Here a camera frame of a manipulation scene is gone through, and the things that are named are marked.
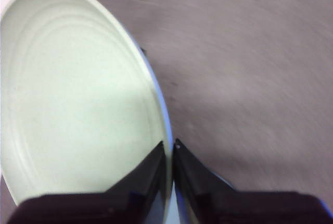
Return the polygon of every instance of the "can lid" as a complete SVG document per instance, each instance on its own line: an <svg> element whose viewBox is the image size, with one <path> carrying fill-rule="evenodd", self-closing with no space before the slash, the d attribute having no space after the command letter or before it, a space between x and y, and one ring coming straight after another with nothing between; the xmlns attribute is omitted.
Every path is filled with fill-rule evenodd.
<svg viewBox="0 0 333 224"><path fill-rule="evenodd" d="M1 31L1 162L16 204L104 191L161 140L171 155L155 75L97 0L12 0Z"/></svg>

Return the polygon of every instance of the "floor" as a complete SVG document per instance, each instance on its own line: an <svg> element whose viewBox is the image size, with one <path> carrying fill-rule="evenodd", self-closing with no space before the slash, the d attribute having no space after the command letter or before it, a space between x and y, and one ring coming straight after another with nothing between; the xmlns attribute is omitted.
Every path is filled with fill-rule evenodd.
<svg viewBox="0 0 333 224"><path fill-rule="evenodd" d="M174 137L237 189L333 209L333 0L99 1L147 50Z"/></svg>

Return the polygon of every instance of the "gray carpet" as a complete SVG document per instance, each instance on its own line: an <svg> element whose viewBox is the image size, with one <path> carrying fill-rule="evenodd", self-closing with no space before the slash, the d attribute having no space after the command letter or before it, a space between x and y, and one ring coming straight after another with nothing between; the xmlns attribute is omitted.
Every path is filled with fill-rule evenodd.
<svg viewBox="0 0 333 224"><path fill-rule="evenodd" d="M333 209L333 0L99 0L147 50L173 134L242 190Z"/></svg>

